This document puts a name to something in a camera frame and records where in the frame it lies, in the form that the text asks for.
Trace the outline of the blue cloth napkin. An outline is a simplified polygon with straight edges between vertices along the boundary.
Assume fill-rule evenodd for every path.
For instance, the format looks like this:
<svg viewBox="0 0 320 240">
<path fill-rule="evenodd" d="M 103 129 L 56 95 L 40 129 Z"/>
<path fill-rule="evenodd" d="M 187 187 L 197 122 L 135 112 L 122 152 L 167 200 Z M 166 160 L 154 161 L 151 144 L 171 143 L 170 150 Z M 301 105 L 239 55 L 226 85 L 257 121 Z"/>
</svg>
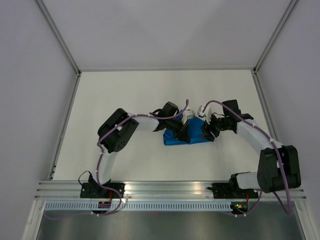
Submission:
<svg viewBox="0 0 320 240">
<path fill-rule="evenodd" d="M 182 114 L 181 110 L 180 115 L 176 115 L 175 118 L 170 118 L 164 121 L 164 133 L 163 133 L 163 143 L 165 146 L 174 146 L 174 145 L 192 145 L 210 142 L 209 140 L 202 138 L 202 130 L 201 127 L 205 123 L 203 120 L 198 118 L 196 115 L 194 118 L 189 119 L 187 122 L 188 126 L 188 134 L 190 138 L 190 143 L 186 143 L 180 140 L 177 140 L 173 136 L 173 129 L 177 122 L 182 122 Z"/>
</svg>

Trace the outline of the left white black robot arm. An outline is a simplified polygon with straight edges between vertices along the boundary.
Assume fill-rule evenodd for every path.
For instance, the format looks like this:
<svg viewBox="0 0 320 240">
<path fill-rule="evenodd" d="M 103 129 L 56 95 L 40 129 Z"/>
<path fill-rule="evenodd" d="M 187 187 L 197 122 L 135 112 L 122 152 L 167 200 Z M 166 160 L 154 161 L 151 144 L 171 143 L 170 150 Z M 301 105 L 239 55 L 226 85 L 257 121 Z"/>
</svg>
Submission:
<svg viewBox="0 0 320 240">
<path fill-rule="evenodd" d="M 91 191 L 98 198 L 108 195 L 111 170 L 117 153 L 124 149 L 136 131 L 158 132 L 170 130 L 173 137 L 184 143 L 191 142 L 188 127 L 183 120 L 183 114 L 187 110 L 189 100 L 185 101 L 185 107 L 179 107 L 168 101 L 162 108 L 158 108 L 147 114 L 132 114 L 123 108 L 118 108 L 98 129 L 97 146 L 100 148 L 100 157 L 96 170 L 90 174 L 88 183 Z"/>
</svg>

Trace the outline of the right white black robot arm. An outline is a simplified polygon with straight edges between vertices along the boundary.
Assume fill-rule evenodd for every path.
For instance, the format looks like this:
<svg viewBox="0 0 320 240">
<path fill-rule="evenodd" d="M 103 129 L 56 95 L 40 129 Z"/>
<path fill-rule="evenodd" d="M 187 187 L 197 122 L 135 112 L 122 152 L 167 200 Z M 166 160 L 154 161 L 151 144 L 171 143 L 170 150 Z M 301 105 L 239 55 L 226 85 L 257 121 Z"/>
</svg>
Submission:
<svg viewBox="0 0 320 240">
<path fill-rule="evenodd" d="M 204 120 L 202 137 L 212 142 L 221 132 L 232 131 L 259 156 L 256 172 L 231 175 L 229 194 L 239 198 L 247 189 L 273 193 L 299 188 L 301 173 L 298 150 L 293 145 L 284 145 L 270 137 L 250 114 L 241 112 L 237 100 L 221 102 L 220 106 L 223 108 L 221 117 L 216 117 L 208 104 L 199 107 L 197 115 Z"/>
</svg>

